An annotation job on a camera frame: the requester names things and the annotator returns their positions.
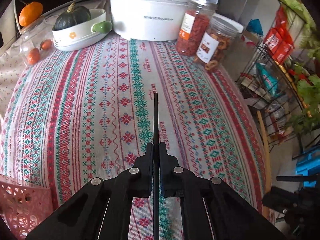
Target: patterned tablecloth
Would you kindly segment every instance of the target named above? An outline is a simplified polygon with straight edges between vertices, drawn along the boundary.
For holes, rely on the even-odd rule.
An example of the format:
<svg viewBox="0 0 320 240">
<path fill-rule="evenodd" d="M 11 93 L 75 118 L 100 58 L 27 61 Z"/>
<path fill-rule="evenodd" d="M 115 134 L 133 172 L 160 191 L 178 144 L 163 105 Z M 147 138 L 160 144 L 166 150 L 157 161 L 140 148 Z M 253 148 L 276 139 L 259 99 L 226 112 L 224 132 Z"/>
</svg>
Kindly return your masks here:
<svg viewBox="0 0 320 240">
<path fill-rule="evenodd" d="M 0 173 L 51 188 L 57 208 L 91 178 L 115 177 L 144 154 L 154 92 L 168 153 L 197 176 L 220 176 L 262 212 L 259 135 L 225 70 L 207 74 L 174 43 L 114 33 L 23 71 L 4 118 Z M 163 239 L 182 239 L 178 201 L 160 198 Z M 135 198 L 129 238 L 152 239 L 152 220 L 152 199 Z"/>
</svg>

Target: glass jar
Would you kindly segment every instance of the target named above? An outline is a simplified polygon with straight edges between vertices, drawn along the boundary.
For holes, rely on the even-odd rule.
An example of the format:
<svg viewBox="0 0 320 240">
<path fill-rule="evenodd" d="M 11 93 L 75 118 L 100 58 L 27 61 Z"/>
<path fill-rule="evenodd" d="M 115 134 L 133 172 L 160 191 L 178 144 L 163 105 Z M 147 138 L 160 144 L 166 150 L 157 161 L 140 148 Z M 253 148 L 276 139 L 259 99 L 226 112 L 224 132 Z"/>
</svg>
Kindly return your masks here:
<svg viewBox="0 0 320 240">
<path fill-rule="evenodd" d="M 217 5 L 206 0 L 190 0 L 179 32 L 176 49 L 186 56 L 194 56 Z"/>
<path fill-rule="evenodd" d="M 194 62 L 212 71 L 219 65 L 239 30 L 225 17 L 213 16 L 199 44 Z"/>
<path fill-rule="evenodd" d="M 55 49 L 52 27 L 53 25 L 49 24 L 44 17 L 40 17 L 22 29 L 20 54 L 26 65 L 34 65 L 42 61 Z"/>
</svg>

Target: blue plastic stool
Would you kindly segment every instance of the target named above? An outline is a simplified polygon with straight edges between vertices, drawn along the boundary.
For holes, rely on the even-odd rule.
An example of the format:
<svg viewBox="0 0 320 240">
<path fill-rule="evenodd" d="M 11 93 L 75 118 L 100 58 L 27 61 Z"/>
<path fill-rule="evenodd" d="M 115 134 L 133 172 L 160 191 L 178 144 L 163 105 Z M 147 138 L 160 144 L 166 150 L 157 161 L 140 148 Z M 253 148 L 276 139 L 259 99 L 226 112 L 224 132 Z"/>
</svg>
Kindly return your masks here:
<svg viewBox="0 0 320 240">
<path fill-rule="evenodd" d="M 308 176 L 320 172 L 320 154 L 318 156 L 313 156 L 319 151 L 320 149 L 317 148 L 297 162 L 296 175 Z M 303 182 L 304 187 L 314 187 L 315 185 L 316 181 Z"/>
</svg>

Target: cabbage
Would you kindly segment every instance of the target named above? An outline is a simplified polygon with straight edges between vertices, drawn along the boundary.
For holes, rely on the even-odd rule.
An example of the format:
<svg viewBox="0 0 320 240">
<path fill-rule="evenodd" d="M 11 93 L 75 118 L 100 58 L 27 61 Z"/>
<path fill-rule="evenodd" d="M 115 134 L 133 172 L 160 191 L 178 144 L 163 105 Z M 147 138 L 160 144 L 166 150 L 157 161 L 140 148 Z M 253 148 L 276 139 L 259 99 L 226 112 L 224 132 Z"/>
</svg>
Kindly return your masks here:
<svg viewBox="0 0 320 240">
<path fill-rule="evenodd" d="M 313 46 L 316 37 L 316 23 L 307 8 L 298 0 L 280 0 L 287 14 L 287 30 L 297 49 L 307 49 Z"/>
</svg>

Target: pink plastic basket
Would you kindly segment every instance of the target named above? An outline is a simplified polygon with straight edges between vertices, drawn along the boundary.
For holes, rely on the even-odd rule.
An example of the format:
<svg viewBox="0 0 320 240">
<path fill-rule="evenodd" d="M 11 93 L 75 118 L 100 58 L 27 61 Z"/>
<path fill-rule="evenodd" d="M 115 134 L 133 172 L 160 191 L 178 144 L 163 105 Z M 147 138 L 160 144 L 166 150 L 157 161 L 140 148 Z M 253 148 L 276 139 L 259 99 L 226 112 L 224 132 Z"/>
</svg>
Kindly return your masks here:
<svg viewBox="0 0 320 240">
<path fill-rule="evenodd" d="M 51 190 L 0 174 L 0 214 L 17 239 L 53 212 Z"/>
</svg>

